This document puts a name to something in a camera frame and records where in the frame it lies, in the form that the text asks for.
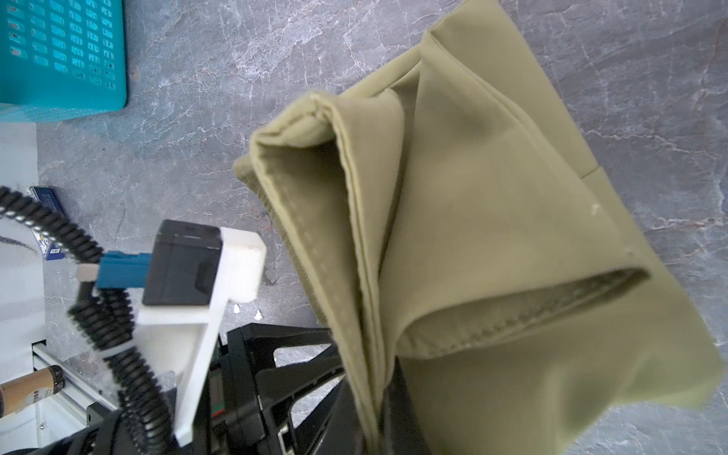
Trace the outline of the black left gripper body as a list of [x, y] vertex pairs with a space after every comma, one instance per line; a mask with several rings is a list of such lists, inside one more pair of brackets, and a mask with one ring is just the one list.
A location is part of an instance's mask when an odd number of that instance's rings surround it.
[[227, 335], [195, 417], [195, 454], [313, 454], [344, 374], [330, 332], [253, 323]]

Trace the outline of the olive green skirt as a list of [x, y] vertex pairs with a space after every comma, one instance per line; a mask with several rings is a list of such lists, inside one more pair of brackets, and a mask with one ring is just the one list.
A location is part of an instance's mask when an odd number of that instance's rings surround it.
[[234, 172], [332, 332], [371, 452], [396, 371], [434, 454], [559, 454], [609, 407], [699, 407], [722, 382], [703, 318], [496, 1], [295, 100]]

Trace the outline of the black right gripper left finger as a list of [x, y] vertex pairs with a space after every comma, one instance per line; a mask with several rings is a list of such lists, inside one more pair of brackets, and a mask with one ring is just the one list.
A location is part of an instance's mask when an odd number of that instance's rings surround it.
[[313, 454], [355, 455], [364, 453], [364, 436], [358, 421], [353, 393], [346, 379], [337, 385], [332, 413]]

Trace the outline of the teal plastic basket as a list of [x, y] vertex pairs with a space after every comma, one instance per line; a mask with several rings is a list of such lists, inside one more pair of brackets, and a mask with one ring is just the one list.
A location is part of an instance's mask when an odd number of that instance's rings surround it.
[[56, 122], [123, 109], [123, 2], [3, 0], [1, 119]]

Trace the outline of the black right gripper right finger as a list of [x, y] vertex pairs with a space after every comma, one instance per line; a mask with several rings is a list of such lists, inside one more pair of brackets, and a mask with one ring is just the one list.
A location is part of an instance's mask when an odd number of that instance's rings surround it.
[[400, 362], [386, 388], [383, 401], [382, 453], [387, 455], [427, 455], [430, 453], [422, 434]]

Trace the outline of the aluminium front rail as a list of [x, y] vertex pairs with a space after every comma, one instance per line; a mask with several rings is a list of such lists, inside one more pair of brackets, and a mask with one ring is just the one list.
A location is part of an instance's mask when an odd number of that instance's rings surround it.
[[95, 424], [118, 408], [102, 392], [89, 385], [79, 373], [55, 358], [47, 350], [44, 340], [32, 344], [32, 362], [35, 370], [57, 366], [64, 377], [64, 387], [37, 406], [40, 430], [49, 430], [52, 424], [59, 430], [80, 430]]

